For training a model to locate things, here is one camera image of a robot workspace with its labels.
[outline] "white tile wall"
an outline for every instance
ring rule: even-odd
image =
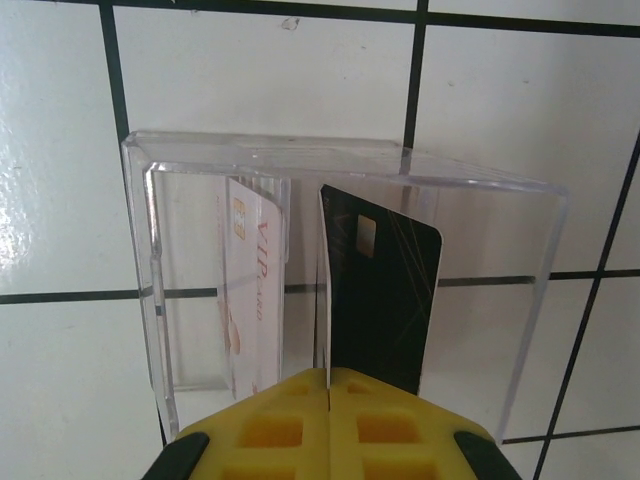
[[[640,278],[605,279],[556,432],[640,425]]]
[[[639,25],[635,7],[632,0],[430,2],[439,12]],[[137,8],[115,15],[132,130],[402,139],[411,25]],[[0,43],[0,294],[135,288],[98,7],[2,2]],[[592,270],[640,126],[638,73],[637,39],[428,27],[416,146],[568,186],[572,209],[554,269]],[[173,202],[200,204],[173,217],[173,226],[205,225],[206,182],[173,188]],[[315,210],[315,198],[302,193],[298,219]],[[479,232],[474,245],[490,250],[486,265],[498,267],[474,263],[470,249],[443,275],[528,273],[523,253],[542,217],[534,208],[523,222],[520,207],[475,205],[465,228]],[[636,179],[609,269],[640,268],[638,208]],[[188,265],[183,276],[167,267],[169,287],[216,283],[214,269],[200,268],[212,262],[192,255],[213,232],[193,232],[167,244]],[[315,245],[315,232],[303,233],[304,244]],[[292,252],[289,283],[314,278],[310,252]],[[545,433],[589,288],[589,280],[551,283],[508,437]],[[558,432],[640,424],[639,290],[638,278],[602,282]],[[495,426],[528,292],[441,289],[423,395]],[[287,295],[285,375],[312,363],[314,297]],[[205,352],[207,338],[219,335],[209,322],[215,304],[169,302],[178,350]],[[160,435],[137,301],[2,305],[0,338],[2,478],[143,474]],[[174,362],[185,384],[220,383],[213,349]],[[177,395],[183,425],[231,401],[222,388]],[[636,478],[639,440],[637,432],[553,440],[541,480]],[[503,451],[526,480],[540,448],[531,442]]]
[[[522,480],[532,480],[541,449],[542,442],[503,445],[500,447],[500,450],[507,457],[507,460],[511,462],[511,465],[522,477]]]
[[[634,480],[638,478],[640,432],[551,442],[541,480]]]
[[[568,187],[554,270],[592,270],[640,125],[638,73],[635,40],[428,27],[416,146]],[[481,218],[489,239],[518,233]]]
[[[137,300],[2,305],[0,477],[140,478],[160,451]]]
[[[0,44],[0,290],[134,288],[98,8],[2,2]]]
[[[540,18],[574,22],[640,24],[640,11],[634,0],[431,0],[432,12]]]
[[[505,438],[547,433],[590,289],[591,280],[549,282]]]
[[[627,203],[622,211],[607,269],[640,268],[640,181],[631,184]]]

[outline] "card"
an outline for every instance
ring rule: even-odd
[[[417,394],[442,237],[328,185],[321,198],[331,277],[329,366]]]
[[[283,314],[283,218],[278,206],[228,180],[225,309],[236,400],[280,379]]]
[[[225,244],[228,223],[228,206],[227,200],[229,196],[228,178],[222,175],[214,176],[212,179],[214,195],[215,195],[215,212],[216,212],[216,251],[215,258],[218,267],[218,314],[220,317],[221,338],[217,339],[218,352],[221,352],[219,360],[224,365],[224,380],[227,387],[234,391],[235,385],[232,378],[231,368],[231,336],[229,331],[229,312],[227,309],[227,291],[226,291],[226,261],[225,261]],[[237,331],[234,331],[234,338],[237,337]]]
[[[325,228],[324,199],[318,192],[318,215],[320,232],[318,257],[316,260],[316,325],[315,325],[315,361],[314,367],[327,369],[327,387],[331,381],[331,275],[329,267],[329,249],[327,244],[327,230]]]

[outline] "yellow plastic device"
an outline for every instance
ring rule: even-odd
[[[183,430],[143,480],[514,480],[477,424],[348,369],[310,369]]]

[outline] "black grout line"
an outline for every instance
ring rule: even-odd
[[[637,25],[540,20],[533,18],[492,17],[459,13],[430,12],[427,24],[442,27],[511,30],[518,32],[640,38],[640,26]]]
[[[554,433],[551,440],[563,440],[567,438],[592,437],[598,435],[610,435],[613,433],[626,433],[640,431],[640,425],[630,425],[627,427],[600,428],[598,430],[582,430],[577,432]],[[534,435],[531,437],[507,438],[503,445],[519,445],[522,443],[542,442],[547,438],[546,435]]]
[[[549,277],[552,281],[594,279],[597,272],[554,272]],[[599,275],[602,278],[634,278],[640,277],[640,269],[634,270],[609,270]],[[509,277],[464,277],[441,278],[438,287],[476,287],[499,285],[528,285],[535,281],[535,277],[528,275],[516,275]],[[313,284],[285,285],[284,293],[299,294],[316,291]],[[150,295],[151,288],[142,292],[142,296]],[[165,298],[204,298],[217,296],[216,288],[175,288],[166,289]],[[87,302],[94,300],[131,300],[141,295],[138,290],[96,290],[87,292],[47,292],[47,293],[10,293],[0,295],[0,305],[16,305],[28,303],[61,303],[61,302]]]
[[[118,48],[118,33],[116,31],[116,20],[113,14],[113,7],[106,3],[100,3],[99,8],[104,50],[107,59],[107,71],[109,74],[109,86],[111,87],[111,102],[113,104],[113,115],[116,122],[119,149],[120,144],[129,135],[129,118],[127,116],[127,102],[124,95],[124,81],[122,80],[122,65],[120,63],[120,49]]]
[[[106,5],[198,12],[249,13],[287,17],[329,18],[383,23],[415,23],[415,12],[391,8],[370,8],[264,0],[35,0],[55,3]]]
[[[411,10],[316,5],[306,3],[272,2],[264,0],[31,0],[52,3],[99,5],[101,8],[140,7],[161,10],[190,10],[208,12],[252,13],[262,15],[330,18],[371,22],[420,24],[420,15]],[[520,32],[559,33],[596,37],[640,38],[640,26],[608,23],[542,20],[533,18],[495,17],[459,13],[429,12],[427,25],[443,27],[479,28]]]
[[[542,473],[544,461],[547,457],[547,453],[549,452],[549,445],[551,444],[551,440],[553,439],[556,424],[558,423],[558,417],[560,416],[560,410],[562,409],[562,404],[564,403],[564,399],[567,394],[567,390],[569,388],[571,375],[573,374],[573,370],[575,368],[576,361],[578,359],[578,354],[580,353],[580,347],[582,346],[584,335],[587,330],[587,326],[589,324],[589,318],[591,317],[591,312],[593,311],[593,305],[598,295],[598,289],[600,288],[600,283],[602,282],[602,278],[604,277],[607,260],[609,259],[609,254],[611,253],[611,247],[613,246],[613,240],[618,230],[618,226],[620,225],[620,219],[622,218],[624,206],[627,201],[627,197],[629,195],[629,190],[633,182],[633,177],[634,177],[636,168],[638,166],[639,157],[640,157],[640,131],[638,132],[636,143],[633,147],[633,152],[631,153],[631,159],[629,160],[629,166],[627,167],[627,172],[625,173],[624,181],[622,182],[620,195],[618,196],[618,201],[616,202],[616,208],[613,212],[613,218],[611,219],[611,224],[609,225],[607,238],[604,242],[604,246],[602,247],[602,254],[600,255],[600,261],[598,262],[596,277],[593,279],[593,284],[591,285],[591,290],[589,291],[589,296],[587,297],[587,303],[584,308],[582,319],[580,320],[580,326],[576,334],[576,339],[573,343],[573,348],[571,349],[571,355],[569,356],[569,361],[567,362],[567,367],[565,369],[564,376],[562,378],[562,384],[560,385],[558,397],[556,398],[556,403],[553,408],[553,413],[551,415],[551,419],[549,420],[549,428],[547,429],[547,434],[545,436],[544,443],[542,444],[540,456],[538,457],[538,463],[536,464],[536,470],[533,475],[533,480],[540,479],[540,474]]]
[[[585,430],[583,432],[554,433],[552,440],[562,440],[566,438],[591,437],[595,435],[610,435],[612,433],[625,433],[640,431],[640,425],[630,425],[628,427],[601,428],[599,430]]]
[[[516,437],[516,438],[505,438],[502,441],[503,445],[519,445],[521,443],[533,443],[533,442],[542,442],[546,438],[545,435],[535,435],[532,437]]]
[[[467,278],[441,278],[438,287],[478,287],[492,285],[530,285],[535,283],[535,277],[519,275],[511,277],[467,277]]]
[[[138,290],[100,290],[95,292],[15,293],[0,295],[0,305],[26,303],[90,302],[102,300],[131,300],[138,298]]]
[[[549,280],[593,280],[596,277],[596,272],[551,272]]]
[[[424,58],[428,10],[429,0],[418,0],[416,24],[413,27],[413,48],[411,50],[407,114],[404,121],[404,139],[402,141],[402,145],[405,148],[413,148],[416,137],[416,121],[418,119],[418,100],[420,97],[420,79],[422,77],[422,61]]]
[[[602,272],[603,278],[629,278],[640,277],[640,269],[633,270],[605,270]]]
[[[217,297],[217,288],[171,288],[164,291],[164,298],[206,298]]]

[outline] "white card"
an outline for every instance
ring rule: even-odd
[[[282,357],[282,212],[229,180],[225,245],[229,364],[236,400],[280,379]]]
[[[227,235],[227,223],[228,223],[228,179],[225,176],[219,175],[213,177],[213,185],[215,191],[215,211],[216,211],[216,252],[215,258],[218,267],[218,278],[220,283],[218,285],[218,314],[220,316],[220,324],[222,327],[222,339],[218,341],[216,348],[222,352],[221,362],[225,365],[224,380],[227,387],[230,390],[234,390],[231,369],[231,336],[229,332],[229,318],[226,302],[226,265],[225,265],[225,244]]]

